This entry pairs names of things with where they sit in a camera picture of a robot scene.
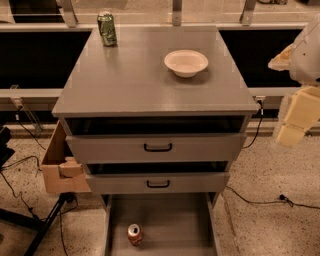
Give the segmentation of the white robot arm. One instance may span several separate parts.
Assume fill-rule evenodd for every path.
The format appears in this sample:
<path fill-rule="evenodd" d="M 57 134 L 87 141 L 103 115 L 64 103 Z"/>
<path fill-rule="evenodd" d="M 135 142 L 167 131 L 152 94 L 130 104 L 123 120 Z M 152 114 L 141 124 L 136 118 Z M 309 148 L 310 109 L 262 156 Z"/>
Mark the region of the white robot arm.
<path fill-rule="evenodd" d="M 294 94 L 283 98 L 273 134 L 276 144 L 293 148 L 320 119 L 320 14 L 314 16 L 268 67 L 288 70 L 290 78 L 301 85 Z"/>

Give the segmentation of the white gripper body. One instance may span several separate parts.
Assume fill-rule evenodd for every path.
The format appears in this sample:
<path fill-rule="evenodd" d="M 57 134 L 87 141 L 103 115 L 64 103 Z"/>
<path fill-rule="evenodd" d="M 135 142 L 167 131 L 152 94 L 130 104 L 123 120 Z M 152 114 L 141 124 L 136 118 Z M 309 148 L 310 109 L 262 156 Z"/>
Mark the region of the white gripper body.
<path fill-rule="evenodd" d="M 320 89 L 303 87 L 292 97 L 284 122 L 301 129 L 310 129 L 320 119 Z"/>

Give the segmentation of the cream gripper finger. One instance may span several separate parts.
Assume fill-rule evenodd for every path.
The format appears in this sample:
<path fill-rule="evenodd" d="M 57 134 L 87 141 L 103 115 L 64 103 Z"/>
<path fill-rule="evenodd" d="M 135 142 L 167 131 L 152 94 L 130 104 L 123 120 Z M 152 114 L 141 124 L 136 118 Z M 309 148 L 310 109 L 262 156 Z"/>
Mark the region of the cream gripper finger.
<path fill-rule="evenodd" d="M 279 145 L 291 148 L 297 145 L 304 136 L 305 132 L 303 129 L 298 129 L 294 126 L 282 125 L 275 136 L 275 141 Z"/>

